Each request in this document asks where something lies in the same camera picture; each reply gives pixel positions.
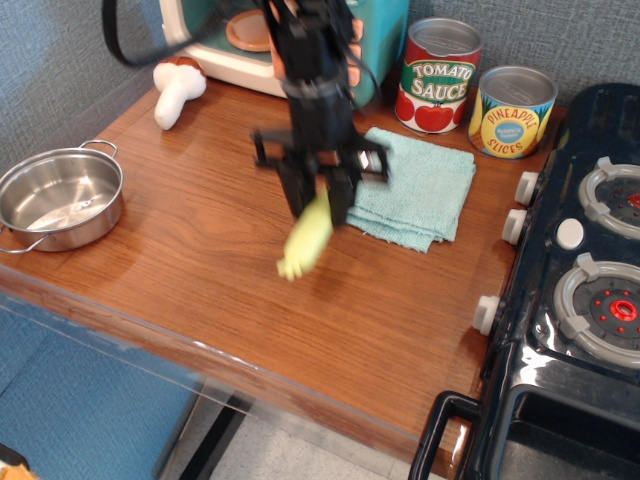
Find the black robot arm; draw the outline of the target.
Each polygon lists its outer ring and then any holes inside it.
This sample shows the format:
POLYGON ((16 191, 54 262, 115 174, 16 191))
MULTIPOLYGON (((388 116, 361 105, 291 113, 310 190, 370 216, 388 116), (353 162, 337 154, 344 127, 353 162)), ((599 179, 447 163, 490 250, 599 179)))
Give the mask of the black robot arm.
POLYGON ((386 147, 365 138, 353 123, 348 66, 362 62, 352 52, 354 17, 343 1, 265 1, 262 10, 275 51, 284 65, 281 85, 291 127, 256 130, 256 163, 277 171, 295 217, 316 197, 316 177, 328 181, 330 218, 345 224, 359 182, 385 182, 386 147))

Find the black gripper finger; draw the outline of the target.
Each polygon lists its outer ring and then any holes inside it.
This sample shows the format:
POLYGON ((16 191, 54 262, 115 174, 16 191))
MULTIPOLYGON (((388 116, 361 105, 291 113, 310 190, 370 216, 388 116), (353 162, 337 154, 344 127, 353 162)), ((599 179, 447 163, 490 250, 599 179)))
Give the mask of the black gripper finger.
POLYGON ((299 218, 316 197, 315 178, 292 164, 279 164, 277 172, 289 209, 299 218))
POLYGON ((332 169, 328 176, 328 198, 334 226, 346 223, 349 209, 354 205, 361 176, 344 169, 332 169))

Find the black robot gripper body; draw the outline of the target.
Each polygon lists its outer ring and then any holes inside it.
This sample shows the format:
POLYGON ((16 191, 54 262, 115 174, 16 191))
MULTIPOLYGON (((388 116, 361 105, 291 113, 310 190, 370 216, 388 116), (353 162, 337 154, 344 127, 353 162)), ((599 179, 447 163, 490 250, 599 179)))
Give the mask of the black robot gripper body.
POLYGON ((358 177, 387 182, 386 148, 359 134, 353 123, 350 92, 338 82, 283 82, 291 127, 255 130, 255 164, 292 173, 313 183, 328 168, 318 154, 333 152, 340 159, 334 166, 353 168, 358 177))

